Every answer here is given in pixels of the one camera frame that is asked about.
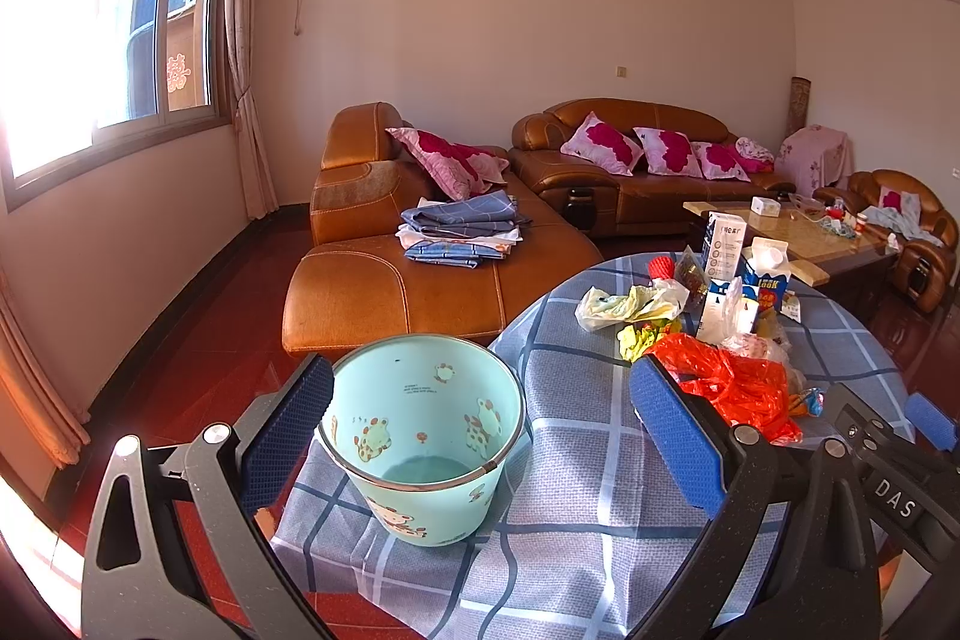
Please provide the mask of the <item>pink cloth covered stand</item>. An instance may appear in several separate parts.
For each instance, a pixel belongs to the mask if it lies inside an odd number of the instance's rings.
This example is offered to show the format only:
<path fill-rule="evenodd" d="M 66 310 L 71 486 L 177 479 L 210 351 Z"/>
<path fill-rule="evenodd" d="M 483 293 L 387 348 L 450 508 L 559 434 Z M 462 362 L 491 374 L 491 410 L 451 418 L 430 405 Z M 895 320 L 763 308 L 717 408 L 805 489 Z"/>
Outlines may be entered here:
<path fill-rule="evenodd" d="M 817 188 L 844 187 L 854 172 L 850 136 L 822 125 L 801 128 L 781 143 L 775 170 L 802 197 L 812 197 Z"/>

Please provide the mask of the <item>pale yellow green plastic bag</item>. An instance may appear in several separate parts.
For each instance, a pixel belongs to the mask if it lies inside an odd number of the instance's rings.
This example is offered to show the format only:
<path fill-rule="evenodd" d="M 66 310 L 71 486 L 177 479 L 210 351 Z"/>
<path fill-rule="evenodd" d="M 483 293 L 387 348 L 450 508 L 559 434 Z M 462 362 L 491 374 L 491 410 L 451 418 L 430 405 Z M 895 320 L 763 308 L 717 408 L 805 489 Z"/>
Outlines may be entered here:
<path fill-rule="evenodd" d="M 688 289 L 674 280 L 654 280 L 649 286 L 635 284 L 626 294 L 608 294 L 591 287 L 574 308 L 574 317 L 586 331 L 599 331 L 615 323 L 670 321 L 683 312 L 688 296 Z"/>

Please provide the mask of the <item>tall white blue carton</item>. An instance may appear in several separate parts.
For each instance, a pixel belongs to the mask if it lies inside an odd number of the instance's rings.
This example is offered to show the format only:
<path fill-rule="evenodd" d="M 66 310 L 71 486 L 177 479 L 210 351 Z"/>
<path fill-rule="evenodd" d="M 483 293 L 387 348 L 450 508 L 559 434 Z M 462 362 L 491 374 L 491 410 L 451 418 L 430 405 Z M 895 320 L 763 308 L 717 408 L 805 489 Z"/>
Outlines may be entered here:
<path fill-rule="evenodd" d="M 711 211 L 703 239 L 704 276 L 711 281 L 732 281 L 737 276 L 747 221 L 737 214 Z"/>

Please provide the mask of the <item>window with white frame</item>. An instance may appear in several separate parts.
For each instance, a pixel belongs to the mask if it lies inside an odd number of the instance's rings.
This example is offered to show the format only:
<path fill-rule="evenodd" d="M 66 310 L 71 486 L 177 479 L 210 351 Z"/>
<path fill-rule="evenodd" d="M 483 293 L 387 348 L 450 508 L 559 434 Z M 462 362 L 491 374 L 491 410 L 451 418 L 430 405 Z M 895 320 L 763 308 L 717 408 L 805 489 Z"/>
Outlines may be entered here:
<path fill-rule="evenodd" d="M 2 0 L 8 206 L 221 124 L 220 26 L 220 0 Z"/>

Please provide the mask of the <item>blue Look milk carton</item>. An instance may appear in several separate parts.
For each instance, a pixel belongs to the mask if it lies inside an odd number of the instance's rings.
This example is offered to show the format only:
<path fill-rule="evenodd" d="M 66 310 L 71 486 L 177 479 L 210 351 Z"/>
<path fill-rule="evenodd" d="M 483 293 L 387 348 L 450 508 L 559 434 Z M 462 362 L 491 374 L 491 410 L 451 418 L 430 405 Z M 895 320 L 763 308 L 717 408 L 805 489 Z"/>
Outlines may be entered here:
<path fill-rule="evenodd" d="M 757 292 L 758 313 L 779 312 L 791 281 L 789 245 L 776 239 L 757 236 L 742 250 L 742 279 Z"/>

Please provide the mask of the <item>white box on coffee table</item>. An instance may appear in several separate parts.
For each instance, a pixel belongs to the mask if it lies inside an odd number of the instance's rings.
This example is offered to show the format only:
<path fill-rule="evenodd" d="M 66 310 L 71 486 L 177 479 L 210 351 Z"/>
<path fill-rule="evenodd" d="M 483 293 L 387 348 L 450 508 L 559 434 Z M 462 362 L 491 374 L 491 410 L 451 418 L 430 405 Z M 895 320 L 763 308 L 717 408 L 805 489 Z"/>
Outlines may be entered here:
<path fill-rule="evenodd" d="M 777 218 L 781 214 L 781 203 L 776 198 L 754 197 L 750 211 L 760 218 Z"/>

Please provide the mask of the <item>red orange plastic bag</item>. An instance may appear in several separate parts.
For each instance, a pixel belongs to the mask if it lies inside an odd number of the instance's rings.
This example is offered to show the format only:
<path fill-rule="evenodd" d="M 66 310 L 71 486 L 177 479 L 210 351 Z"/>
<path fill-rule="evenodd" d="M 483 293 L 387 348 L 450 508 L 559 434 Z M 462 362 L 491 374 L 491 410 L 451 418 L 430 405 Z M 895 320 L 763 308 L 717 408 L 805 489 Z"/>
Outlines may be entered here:
<path fill-rule="evenodd" d="M 729 425 L 748 424 L 773 445 L 802 440 L 789 416 L 788 376 L 779 362 L 737 356 L 685 333 L 672 333 L 649 351 L 685 393 L 713 404 Z"/>

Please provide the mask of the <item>gold patterned clear bag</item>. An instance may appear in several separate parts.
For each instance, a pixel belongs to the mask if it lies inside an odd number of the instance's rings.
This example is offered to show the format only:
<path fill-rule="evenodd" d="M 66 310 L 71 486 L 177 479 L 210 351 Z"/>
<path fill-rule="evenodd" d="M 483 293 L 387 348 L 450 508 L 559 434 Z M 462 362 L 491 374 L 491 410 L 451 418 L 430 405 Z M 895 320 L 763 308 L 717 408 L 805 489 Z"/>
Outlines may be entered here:
<path fill-rule="evenodd" d="M 701 266 L 700 255 L 693 252 L 692 248 L 686 247 L 675 262 L 674 280 L 688 291 L 685 310 L 692 312 L 693 308 L 703 302 L 708 292 L 708 278 Z"/>

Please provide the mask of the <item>small white medicine box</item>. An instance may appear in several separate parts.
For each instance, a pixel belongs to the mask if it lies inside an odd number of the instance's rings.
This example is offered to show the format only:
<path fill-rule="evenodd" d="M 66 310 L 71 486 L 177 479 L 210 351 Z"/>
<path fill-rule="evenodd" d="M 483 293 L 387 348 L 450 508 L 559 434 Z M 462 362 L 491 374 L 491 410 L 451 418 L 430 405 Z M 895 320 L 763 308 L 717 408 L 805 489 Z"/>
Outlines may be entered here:
<path fill-rule="evenodd" d="M 800 297 L 794 291 L 788 291 L 784 294 L 781 302 L 781 314 L 786 319 L 793 320 L 796 323 L 802 321 L 802 304 Z"/>

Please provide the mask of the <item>small white blue carton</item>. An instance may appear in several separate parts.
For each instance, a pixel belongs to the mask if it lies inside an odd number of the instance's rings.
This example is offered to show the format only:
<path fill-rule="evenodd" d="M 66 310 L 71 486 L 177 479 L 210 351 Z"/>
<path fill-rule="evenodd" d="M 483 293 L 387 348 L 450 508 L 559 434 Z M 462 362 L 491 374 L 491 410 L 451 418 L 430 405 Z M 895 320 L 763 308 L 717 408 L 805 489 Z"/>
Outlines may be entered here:
<path fill-rule="evenodd" d="M 709 281 L 697 338 L 719 346 L 727 338 L 754 331 L 760 312 L 758 287 L 740 278 Z"/>

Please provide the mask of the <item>red foam fruit net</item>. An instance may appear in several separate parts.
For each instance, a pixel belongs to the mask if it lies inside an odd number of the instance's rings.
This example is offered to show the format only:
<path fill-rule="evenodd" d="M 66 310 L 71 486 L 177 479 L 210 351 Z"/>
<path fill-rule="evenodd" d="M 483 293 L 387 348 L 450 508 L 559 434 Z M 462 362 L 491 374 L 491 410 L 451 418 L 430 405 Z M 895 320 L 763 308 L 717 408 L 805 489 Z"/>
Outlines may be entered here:
<path fill-rule="evenodd" d="M 673 280 L 675 260 L 670 255 L 658 255 L 647 262 L 647 276 L 651 280 Z"/>

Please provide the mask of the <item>clear bag with red print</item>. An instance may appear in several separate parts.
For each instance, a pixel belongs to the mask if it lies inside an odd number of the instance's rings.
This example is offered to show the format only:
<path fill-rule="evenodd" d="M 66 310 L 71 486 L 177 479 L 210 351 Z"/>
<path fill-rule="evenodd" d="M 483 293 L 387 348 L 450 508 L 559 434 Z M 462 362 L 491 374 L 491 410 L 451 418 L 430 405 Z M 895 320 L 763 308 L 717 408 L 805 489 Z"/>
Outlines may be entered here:
<path fill-rule="evenodd" d="M 774 339 L 763 338 L 763 336 L 754 335 L 754 333 L 732 335 L 721 342 L 721 347 L 729 353 L 736 354 L 736 356 L 769 360 L 775 364 L 781 364 L 788 379 L 789 393 L 799 395 L 799 393 L 804 393 L 807 390 L 805 375 L 791 364 L 788 351 Z"/>

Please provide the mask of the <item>light blue cartoon trash bin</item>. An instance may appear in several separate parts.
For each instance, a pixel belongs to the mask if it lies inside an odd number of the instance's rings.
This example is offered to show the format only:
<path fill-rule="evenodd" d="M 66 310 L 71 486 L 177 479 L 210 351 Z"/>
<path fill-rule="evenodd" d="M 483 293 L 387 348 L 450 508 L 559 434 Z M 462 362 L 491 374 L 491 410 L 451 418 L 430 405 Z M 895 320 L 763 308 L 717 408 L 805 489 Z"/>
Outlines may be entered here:
<path fill-rule="evenodd" d="M 317 436 L 387 533 L 441 548 L 482 525 L 524 420 L 523 387 L 496 354 L 404 335 L 334 365 Z"/>

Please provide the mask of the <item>orange leather chaise sofa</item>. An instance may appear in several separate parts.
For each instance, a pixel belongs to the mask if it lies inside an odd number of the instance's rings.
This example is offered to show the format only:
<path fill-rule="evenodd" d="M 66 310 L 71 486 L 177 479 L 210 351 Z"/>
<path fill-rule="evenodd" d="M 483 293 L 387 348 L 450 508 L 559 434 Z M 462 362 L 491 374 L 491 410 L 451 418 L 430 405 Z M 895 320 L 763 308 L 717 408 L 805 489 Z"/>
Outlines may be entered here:
<path fill-rule="evenodd" d="M 394 106 L 340 110 L 309 203 L 313 247 L 281 315 L 286 353 L 335 359 L 368 342 L 444 333 L 487 344 L 545 292 L 601 253 L 511 169 L 490 188 L 516 213 L 480 239 L 431 237 L 405 214 L 441 191 L 410 156 Z"/>

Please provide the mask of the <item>yellow floral plastic bag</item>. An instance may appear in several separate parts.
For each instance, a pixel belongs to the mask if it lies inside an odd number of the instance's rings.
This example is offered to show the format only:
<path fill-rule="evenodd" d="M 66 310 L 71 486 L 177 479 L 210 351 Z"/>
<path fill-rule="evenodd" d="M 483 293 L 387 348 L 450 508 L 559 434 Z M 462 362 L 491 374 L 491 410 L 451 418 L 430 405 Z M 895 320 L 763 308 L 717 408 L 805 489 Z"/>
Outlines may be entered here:
<path fill-rule="evenodd" d="M 662 338 L 682 331 L 682 320 L 647 320 L 626 325 L 617 333 L 619 354 L 626 362 L 636 362 L 649 353 Z"/>

